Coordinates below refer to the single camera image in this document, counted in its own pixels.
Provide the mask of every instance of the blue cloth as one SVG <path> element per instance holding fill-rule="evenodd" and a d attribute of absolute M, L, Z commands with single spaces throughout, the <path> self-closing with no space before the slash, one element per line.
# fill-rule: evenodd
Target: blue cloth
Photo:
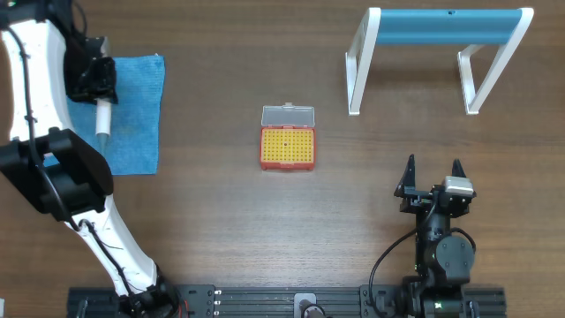
<path fill-rule="evenodd" d="M 162 56 L 116 57 L 118 105 L 112 105 L 106 161 L 112 174 L 146 175 L 157 172 L 159 118 L 165 61 Z M 68 101 L 75 133 L 99 150 L 96 106 Z M 46 165 L 56 163 L 51 156 Z"/>
<path fill-rule="evenodd" d="M 522 10 L 383 9 L 377 44 L 506 44 Z"/>

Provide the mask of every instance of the blue bar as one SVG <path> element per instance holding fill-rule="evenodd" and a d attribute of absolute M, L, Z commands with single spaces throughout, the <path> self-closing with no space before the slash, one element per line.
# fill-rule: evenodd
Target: blue bar
<path fill-rule="evenodd" d="M 521 17 L 520 9 L 383 9 L 377 44 L 506 44 Z"/>

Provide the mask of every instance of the marker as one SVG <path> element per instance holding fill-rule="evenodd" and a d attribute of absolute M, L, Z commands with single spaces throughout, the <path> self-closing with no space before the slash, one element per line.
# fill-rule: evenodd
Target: marker
<path fill-rule="evenodd" d="M 96 138 L 100 145 L 100 153 L 106 155 L 109 139 L 109 127 L 112 122 L 112 103 L 99 99 L 96 103 Z"/>

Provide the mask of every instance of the red and yellow box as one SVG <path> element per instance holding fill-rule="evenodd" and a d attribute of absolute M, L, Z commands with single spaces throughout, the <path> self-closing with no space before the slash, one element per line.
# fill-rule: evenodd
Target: red and yellow box
<path fill-rule="evenodd" d="M 263 170 L 313 170 L 316 131 L 311 127 L 263 127 L 260 163 Z"/>

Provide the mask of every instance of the blue and white rack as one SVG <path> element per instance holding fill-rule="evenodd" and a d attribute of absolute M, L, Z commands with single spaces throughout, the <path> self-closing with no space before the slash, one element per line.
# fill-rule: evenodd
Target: blue and white rack
<path fill-rule="evenodd" d="M 457 54 L 465 111 L 478 114 L 524 37 L 532 8 L 514 10 L 387 10 L 369 8 L 345 53 L 350 115 L 359 115 L 374 47 L 379 45 L 469 45 Z M 499 49 L 488 74 L 475 91 L 471 55 L 485 45 Z"/>

